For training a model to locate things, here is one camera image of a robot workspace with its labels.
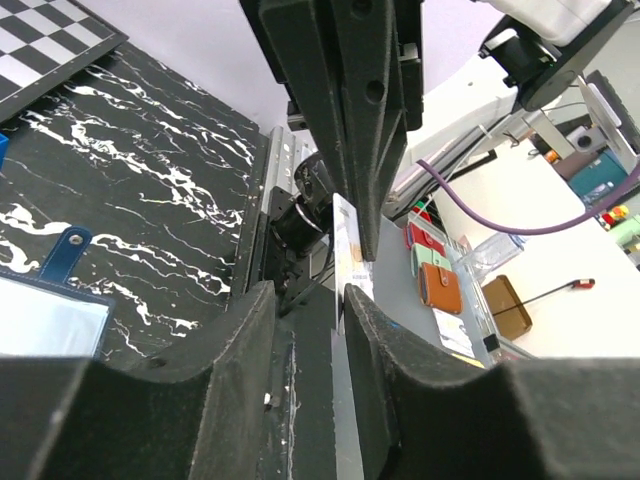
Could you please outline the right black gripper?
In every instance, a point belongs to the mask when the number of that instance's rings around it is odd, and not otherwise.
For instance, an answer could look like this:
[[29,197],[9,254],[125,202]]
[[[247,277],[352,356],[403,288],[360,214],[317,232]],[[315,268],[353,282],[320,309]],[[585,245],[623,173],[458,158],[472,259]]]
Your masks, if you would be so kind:
[[[388,176],[397,169],[387,154],[406,145],[398,41],[401,55],[414,44],[422,59],[422,4],[240,1],[276,82],[299,108],[337,191],[357,210],[367,261],[376,259]],[[407,126],[415,131],[423,124],[423,70],[402,75]]]

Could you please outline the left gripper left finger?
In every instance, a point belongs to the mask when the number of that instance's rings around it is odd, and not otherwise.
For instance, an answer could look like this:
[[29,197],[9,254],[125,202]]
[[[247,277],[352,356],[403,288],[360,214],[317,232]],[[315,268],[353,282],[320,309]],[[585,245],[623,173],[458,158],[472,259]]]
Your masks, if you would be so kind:
[[211,324],[129,370],[1,363],[5,479],[252,479],[276,295],[255,284]]

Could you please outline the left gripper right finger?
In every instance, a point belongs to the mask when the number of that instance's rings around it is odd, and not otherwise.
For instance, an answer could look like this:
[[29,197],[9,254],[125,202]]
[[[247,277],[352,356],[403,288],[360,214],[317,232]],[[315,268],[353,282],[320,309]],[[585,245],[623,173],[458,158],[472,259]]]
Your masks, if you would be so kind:
[[475,367],[349,287],[368,479],[635,479],[639,363],[529,359]]

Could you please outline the navy blue card holder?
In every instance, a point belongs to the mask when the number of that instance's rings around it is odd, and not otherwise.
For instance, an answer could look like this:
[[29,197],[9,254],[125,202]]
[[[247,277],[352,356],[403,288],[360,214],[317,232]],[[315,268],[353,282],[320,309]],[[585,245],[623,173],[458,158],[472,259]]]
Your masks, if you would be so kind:
[[70,226],[35,276],[1,272],[1,357],[98,357],[115,301],[68,283],[92,233]]

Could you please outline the white gold VIP card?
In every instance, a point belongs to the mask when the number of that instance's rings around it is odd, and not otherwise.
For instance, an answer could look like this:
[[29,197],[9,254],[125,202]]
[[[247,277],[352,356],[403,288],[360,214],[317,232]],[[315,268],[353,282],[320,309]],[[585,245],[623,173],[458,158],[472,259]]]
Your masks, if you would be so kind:
[[373,294],[372,267],[362,253],[356,208],[339,194],[333,195],[332,207],[335,326],[331,346],[337,477],[363,479],[354,390],[357,330],[347,293],[349,287],[362,287],[367,295]]

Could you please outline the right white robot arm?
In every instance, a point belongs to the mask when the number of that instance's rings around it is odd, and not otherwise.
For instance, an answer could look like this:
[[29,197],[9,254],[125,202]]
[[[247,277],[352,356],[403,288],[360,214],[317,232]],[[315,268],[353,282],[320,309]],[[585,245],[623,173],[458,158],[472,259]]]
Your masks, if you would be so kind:
[[[308,130],[339,191],[358,211],[365,259],[380,214],[424,121],[417,1],[245,1],[241,5],[291,121]],[[472,59],[468,84],[532,112],[563,93],[632,14],[630,1],[497,1],[501,20]]]

